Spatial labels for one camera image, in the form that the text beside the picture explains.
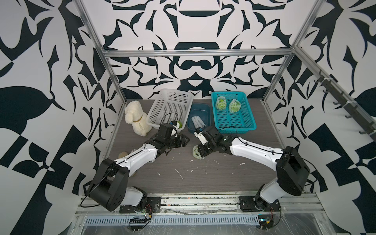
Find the green custard apple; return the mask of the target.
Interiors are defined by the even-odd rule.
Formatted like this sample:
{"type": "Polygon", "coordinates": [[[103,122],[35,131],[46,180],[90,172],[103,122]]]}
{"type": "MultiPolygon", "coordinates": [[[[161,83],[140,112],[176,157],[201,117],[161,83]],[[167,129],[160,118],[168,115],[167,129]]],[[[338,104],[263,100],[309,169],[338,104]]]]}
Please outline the green custard apple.
{"type": "Polygon", "coordinates": [[[223,99],[218,100],[217,103],[216,103],[216,108],[217,108],[218,110],[225,110],[225,109],[226,109],[226,106],[227,106],[227,103],[226,103],[226,101],[223,100],[223,99]]]}
{"type": "Polygon", "coordinates": [[[230,109],[230,111],[231,111],[232,113],[236,113],[236,112],[238,112],[238,111],[240,110],[240,108],[241,108],[241,105],[239,105],[237,102],[235,102],[235,103],[232,103],[232,104],[231,104],[231,109],[230,109]]]}
{"type": "Polygon", "coordinates": [[[180,122],[180,121],[177,121],[177,127],[178,127],[178,129],[181,129],[181,128],[183,128],[183,124],[182,124],[182,122],[180,122]]]}

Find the white foam net sleeve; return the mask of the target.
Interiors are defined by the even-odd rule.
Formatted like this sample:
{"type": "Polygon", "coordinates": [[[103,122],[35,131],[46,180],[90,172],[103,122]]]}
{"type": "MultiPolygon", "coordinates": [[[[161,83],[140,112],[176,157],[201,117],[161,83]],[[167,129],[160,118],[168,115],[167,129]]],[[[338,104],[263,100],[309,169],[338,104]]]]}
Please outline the white foam net sleeve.
{"type": "Polygon", "coordinates": [[[226,98],[223,96],[218,97],[215,103],[216,110],[223,111],[223,110],[226,110],[226,107],[227,107],[226,98]]]}

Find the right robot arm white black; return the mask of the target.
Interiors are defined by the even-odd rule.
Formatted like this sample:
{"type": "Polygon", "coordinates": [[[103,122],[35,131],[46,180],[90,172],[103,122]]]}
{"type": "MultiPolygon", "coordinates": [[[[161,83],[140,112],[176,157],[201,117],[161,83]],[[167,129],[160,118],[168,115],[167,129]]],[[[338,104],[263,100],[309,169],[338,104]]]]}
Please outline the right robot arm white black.
{"type": "Polygon", "coordinates": [[[236,135],[222,134],[213,126],[198,128],[194,135],[200,140],[196,148],[199,158],[220,152],[250,159],[276,172],[276,178],[260,188],[255,201],[272,204],[285,195],[302,195],[310,169],[295,148],[266,147],[236,135]]]}

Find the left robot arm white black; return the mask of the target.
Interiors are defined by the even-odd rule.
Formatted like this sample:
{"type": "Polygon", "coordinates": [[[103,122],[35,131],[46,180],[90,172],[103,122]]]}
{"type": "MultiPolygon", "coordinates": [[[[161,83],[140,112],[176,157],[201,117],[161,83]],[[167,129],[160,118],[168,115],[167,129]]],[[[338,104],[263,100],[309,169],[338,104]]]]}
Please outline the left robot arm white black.
{"type": "Polygon", "coordinates": [[[129,187],[128,179],[160,155],[167,155],[172,149],[185,147],[189,143],[188,137],[178,134],[179,127],[177,121],[163,123],[158,132],[139,149],[116,160],[105,159],[87,189],[87,196],[110,212],[119,206],[143,210],[147,193],[137,187],[129,187]]]}

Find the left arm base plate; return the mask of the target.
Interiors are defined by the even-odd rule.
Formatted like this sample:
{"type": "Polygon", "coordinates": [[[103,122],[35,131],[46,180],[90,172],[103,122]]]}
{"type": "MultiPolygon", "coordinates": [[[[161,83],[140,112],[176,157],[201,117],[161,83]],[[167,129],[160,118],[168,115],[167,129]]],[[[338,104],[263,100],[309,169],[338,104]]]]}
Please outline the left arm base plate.
{"type": "Polygon", "coordinates": [[[161,197],[148,196],[148,194],[135,187],[127,188],[125,197],[120,205],[120,213],[154,213],[161,208],[161,197]]]}

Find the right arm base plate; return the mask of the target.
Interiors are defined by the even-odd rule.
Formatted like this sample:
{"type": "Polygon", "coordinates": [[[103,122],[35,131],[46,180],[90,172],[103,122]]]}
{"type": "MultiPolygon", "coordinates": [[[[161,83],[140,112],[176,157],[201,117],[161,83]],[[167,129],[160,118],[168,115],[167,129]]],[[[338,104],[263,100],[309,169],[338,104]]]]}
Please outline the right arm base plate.
{"type": "Polygon", "coordinates": [[[263,184],[257,191],[255,196],[240,196],[240,210],[242,212],[280,212],[281,206],[279,200],[276,200],[274,203],[267,203],[264,199],[261,198],[260,193],[262,188],[265,186],[263,184]]]}

